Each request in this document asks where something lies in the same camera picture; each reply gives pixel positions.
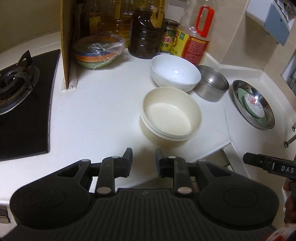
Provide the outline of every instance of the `stove burner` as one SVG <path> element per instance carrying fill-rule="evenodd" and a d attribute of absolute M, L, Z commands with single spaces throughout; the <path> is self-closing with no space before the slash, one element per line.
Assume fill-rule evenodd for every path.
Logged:
<path fill-rule="evenodd" d="M 19 66 L 26 59 L 25 67 Z M 17 66 L 0 76 L 0 115 L 15 108 L 33 90 L 39 80 L 39 69 L 30 66 L 32 58 L 29 50 L 20 58 Z"/>

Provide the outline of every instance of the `sauce jar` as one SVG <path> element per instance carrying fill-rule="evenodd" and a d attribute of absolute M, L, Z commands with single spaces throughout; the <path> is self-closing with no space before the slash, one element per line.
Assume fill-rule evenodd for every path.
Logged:
<path fill-rule="evenodd" d="M 160 52 L 169 53 L 173 47 L 173 38 L 177 32 L 179 23 L 171 20 L 165 19 L 165 32 L 160 45 Z"/>

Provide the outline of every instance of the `white countertop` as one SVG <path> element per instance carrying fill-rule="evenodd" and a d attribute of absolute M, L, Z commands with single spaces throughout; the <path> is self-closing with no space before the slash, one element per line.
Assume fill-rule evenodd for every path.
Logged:
<path fill-rule="evenodd" d="M 0 69 L 17 62 L 27 49 L 34 56 L 58 48 L 59 33 L 31 40 L 0 54 Z M 116 187 L 131 187 L 156 178 L 156 146 L 144 137 L 139 127 L 142 100 L 157 87 L 150 77 L 150 62 L 132 57 L 125 50 L 103 69 L 78 67 L 77 88 L 61 91 L 60 57 L 52 95 L 50 151 L 0 162 L 0 204 L 9 204 L 11 195 L 21 186 L 80 159 L 101 162 L 108 156 L 121 156 L 127 147 L 133 149 L 131 173 L 128 178 L 116 179 Z M 215 64 L 209 58 L 204 63 Z M 230 84 L 243 79 L 265 96 L 275 114 L 275 128 L 263 131 L 251 126 L 236 109 L 229 94 L 231 90 L 217 103 L 207 102 L 192 91 L 190 95 L 202 111 L 202 125 L 194 138 L 181 147 L 164 150 L 165 154 L 194 162 L 232 143 L 240 158 L 246 152 L 253 152 L 293 160 L 296 143 L 285 149 L 283 142 L 294 134 L 291 120 L 296 120 L 296 114 L 271 79 L 261 71 L 245 68 L 221 66 L 221 72 Z M 247 167 L 247 170 L 255 180 L 268 182 L 271 178 L 255 168 Z"/>

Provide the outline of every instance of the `cream plastic bowl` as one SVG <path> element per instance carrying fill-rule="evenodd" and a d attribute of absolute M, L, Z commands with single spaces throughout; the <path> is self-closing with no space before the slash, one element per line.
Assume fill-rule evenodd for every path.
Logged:
<path fill-rule="evenodd" d="M 159 87 L 174 87 L 189 92 L 201 80 L 199 70 L 189 61 L 174 55 L 157 55 L 150 65 L 150 74 Z"/>
<path fill-rule="evenodd" d="M 202 121 L 195 100 L 185 92 L 160 87 L 143 100 L 140 127 L 145 137 L 159 147 L 175 147 L 192 138 Z"/>

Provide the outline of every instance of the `ribbed black surface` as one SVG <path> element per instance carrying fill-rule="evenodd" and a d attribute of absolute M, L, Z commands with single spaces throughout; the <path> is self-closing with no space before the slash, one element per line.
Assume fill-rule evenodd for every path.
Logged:
<path fill-rule="evenodd" d="M 3 241 L 262 241 L 273 231 L 218 226 L 193 200 L 175 197 L 169 189 L 120 189 L 114 197 L 97 199 L 76 223 L 54 230 L 18 226 Z"/>

